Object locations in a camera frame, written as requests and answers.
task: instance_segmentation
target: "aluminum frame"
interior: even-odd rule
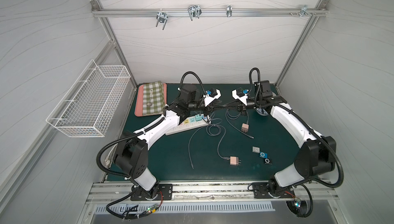
[[[96,4],[94,6],[97,7],[99,10],[102,8],[100,0],[90,0],[90,1],[91,2],[92,1],[96,1]],[[112,27],[110,25],[110,22],[108,21],[107,18],[100,18],[100,21],[101,21],[102,26],[104,27],[105,32],[107,33],[108,37],[110,38],[110,40],[113,40],[115,42],[115,52],[118,55],[119,60],[121,61],[121,64],[125,65],[127,71],[130,73],[130,75],[131,75],[131,83],[132,83],[133,87],[135,89],[137,89],[137,82],[135,81],[135,78],[134,78],[133,73],[132,73],[132,71],[130,69],[130,66],[128,65],[128,63],[126,61],[125,54],[123,54],[123,51],[122,51],[122,49],[119,46],[119,42],[116,39],[116,36],[115,36],[115,34],[113,32],[113,29],[112,29]]]
[[[162,183],[173,184],[173,198],[165,203],[204,203],[204,202],[273,202],[292,200],[288,198],[267,198],[254,199],[253,192],[247,189],[252,182],[267,181],[163,181]],[[314,200],[327,200],[332,207],[335,218],[342,224],[343,216],[336,201],[339,200],[333,188],[325,187],[319,183],[311,182],[306,184]],[[127,195],[132,183],[127,181],[105,181],[104,183],[93,184],[89,196],[85,202],[78,224],[90,223],[97,205],[108,204],[116,199]],[[302,200],[309,200],[309,196],[303,187],[294,188],[294,193]],[[148,201],[122,201],[114,206],[125,206],[131,203],[146,203]],[[149,201],[149,203],[159,203],[160,201]]]
[[[231,17],[298,17],[301,8],[278,8],[278,9],[232,9]],[[318,8],[307,9],[312,16],[305,14],[304,17],[326,16],[328,10]],[[94,17],[156,17],[157,12],[163,12],[168,17],[190,17],[188,9],[99,9],[92,11]],[[228,17],[227,9],[201,9],[199,17]]]
[[[329,0],[318,0],[316,7],[326,7]],[[298,53],[300,52],[302,46],[304,45],[305,41],[307,40],[309,34],[311,33],[313,27],[316,25],[319,17],[310,17],[305,25],[301,35],[299,36],[297,43],[295,44],[292,52],[290,53],[286,63],[284,64],[281,73],[275,83],[277,88],[280,87],[280,84],[283,82],[284,77],[286,76],[288,70],[290,69],[291,65],[293,64],[294,60],[296,59]]]

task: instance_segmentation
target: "green checkered towel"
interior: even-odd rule
[[[163,83],[156,81],[144,84],[142,116],[162,114],[164,105]]]

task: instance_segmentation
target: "mounting plate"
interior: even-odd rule
[[[272,198],[268,194],[268,189],[267,189],[267,183],[261,183],[261,182],[254,182],[252,183],[252,191],[253,191],[253,197],[256,199],[267,199],[267,198]],[[293,195],[295,193],[293,192],[293,188],[290,188],[290,191]],[[290,195],[287,193],[284,193],[283,195],[280,196],[280,198],[292,198]]]
[[[159,184],[159,191],[163,194],[163,200],[171,200],[172,198],[172,184]],[[145,197],[141,195],[141,189],[138,189],[131,197],[131,201],[148,201]],[[160,200],[160,193],[153,200]]]

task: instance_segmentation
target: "flexible black hose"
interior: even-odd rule
[[[131,197],[131,196],[137,191],[137,189],[138,189],[138,187],[135,187],[135,188],[133,189],[133,191],[131,191],[131,192],[130,192],[129,194],[127,194],[126,196],[124,196],[124,197],[122,197],[122,198],[120,198],[120,199],[118,199],[118,200],[116,200],[116,201],[113,201],[113,202],[107,204],[107,206],[105,206],[105,209],[106,209],[111,215],[114,215],[114,216],[119,217],[119,218],[121,218],[121,219],[126,219],[126,220],[137,219],[138,217],[136,217],[136,216],[127,217],[127,216],[124,216],[124,215],[120,215],[120,214],[118,214],[118,213],[116,213],[116,212],[114,212],[114,211],[112,211],[112,210],[110,209],[110,206],[112,206],[112,205],[114,205],[114,204],[117,204],[117,203],[120,203],[121,201],[124,201],[124,200],[126,200],[127,198]],[[141,214],[139,217],[145,217],[145,216],[147,216],[147,215],[149,215],[149,214]]]
[[[159,125],[160,123],[162,123],[163,121],[164,121],[164,117],[162,117],[162,118],[161,118],[158,122],[156,122],[155,124],[153,124],[153,125],[151,125],[150,127],[146,128],[146,129],[145,129],[145,132],[147,132],[147,131],[149,131],[149,130],[152,130],[153,128],[155,128],[156,126],[158,126],[158,125]],[[130,176],[127,175],[127,174],[125,174],[125,173],[115,172],[115,171],[112,171],[112,170],[109,170],[108,168],[106,168],[106,167],[101,163],[101,156],[102,156],[102,154],[104,153],[104,151],[106,151],[106,150],[107,150],[108,148],[110,148],[111,146],[114,146],[115,144],[117,144],[117,143],[119,143],[119,142],[121,142],[121,141],[128,140],[128,139],[131,139],[131,138],[135,138],[135,137],[138,137],[138,136],[141,136],[142,134],[144,134],[144,133],[143,133],[143,132],[134,133],[134,134],[132,134],[132,135],[130,135],[130,136],[127,136],[127,137],[124,137],[124,138],[120,138],[120,139],[118,139],[118,140],[115,140],[115,141],[113,141],[113,142],[107,144],[107,145],[104,146],[103,148],[101,148],[101,150],[97,153],[97,156],[96,156],[96,163],[97,163],[97,166],[101,169],[101,171],[106,172],[106,173],[110,173],[110,174],[113,174],[113,175],[118,175],[118,176],[122,176],[122,177],[125,177],[125,178],[129,178]]]
[[[257,89],[256,89],[256,95],[254,96],[254,101],[257,101],[257,96],[259,95],[260,91],[260,70],[258,68],[252,68],[249,72],[249,83],[250,83],[250,91],[252,91],[253,88],[253,81],[252,81],[252,72],[256,70],[257,72]]]
[[[293,110],[290,110],[290,109],[286,108],[285,106],[282,106],[282,105],[277,104],[277,103],[267,103],[267,104],[261,105],[261,108],[267,108],[267,107],[270,107],[270,106],[278,106],[280,108],[283,108],[288,113],[290,113],[294,117],[296,117],[299,120],[299,122],[301,122],[301,124],[309,131],[309,133],[311,133],[328,150],[328,152],[334,158],[335,164],[337,165],[337,168],[338,168],[338,180],[337,180],[337,182],[335,182],[334,184],[330,184],[330,183],[327,183],[327,182],[324,182],[324,181],[322,181],[320,179],[315,179],[315,178],[309,178],[307,180],[308,181],[309,180],[313,180],[313,181],[319,182],[320,184],[322,184],[322,185],[324,185],[326,187],[331,187],[331,188],[340,187],[342,185],[343,181],[344,181],[344,171],[343,171],[342,164],[339,161],[338,156],[335,154],[335,152],[331,148],[331,146],[329,146],[327,142],[325,142],[319,135],[317,135],[314,132],[314,130],[310,126],[308,126],[308,124],[306,122],[304,122],[301,117],[298,116],[298,114],[293,112]]]
[[[188,74],[193,74],[193,75],[197,78],[197,80],[198,80],[198,82],[200,83],[200,86],[201,86],[201,88],[202,88],[202,90],[203,90],[203,95],[205,95],[205,89],[204,89],[203,83],[201,82],[201,79],[198,77],[198,75],[197,75],[195,72],[192,72],[192,71],[185,72],[185,73],[182,75],[182,78],[180,79],[179,89],[180,89],[180,90],[182,89],[183,80],[185,79],[186,75],[188,75]],[[175,99],[179,98],[179,96],[180,96],[180,91],[179,91],[179,93],[178,93],[178,95],[176,96]],[[199,103],[199,105],[198,105],[199,107],[200,107],[201,104],[203,103],[204,99],[205,99],[205,97],[203,96],[203,98],[201,99],[201,101],[200,101],[200,103]]]
[[[312,200],[312,195],[310,194],[310,191],[308,190],[308,188],[304,184],[300,184],[300,186],[304,187],[305,190],[307,190],[307,192],[308,192],[309,201],[310,201],[310,207],[309,207],[309,210],[308,210],[308,212],[306,214],[304,214],[304,215],[297,215],[297,217],[305,218],[305,217],[308,217],[308,216],[310,216],[312,214],[313,200]]]

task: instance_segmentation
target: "white power strip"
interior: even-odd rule
[[[187,131],[187,130],[194,129],[194,128],[200,128],[200,127],[208,125],[208,123],[205,122],[206,121],[206,117],[205,116],[202,116],[202,119],[199,120],[199,121],[196,121],[196,118],[198,118],[198,115],[194,115],[194,116],[188,117],[182,123],[180,123],[176,127],[172,128],[171,130],[167,131],[165,133],[165,135],[171,135],[171,134],[174,134],[174,133],[180,133],[180,132],[183,132],[183,131]]]

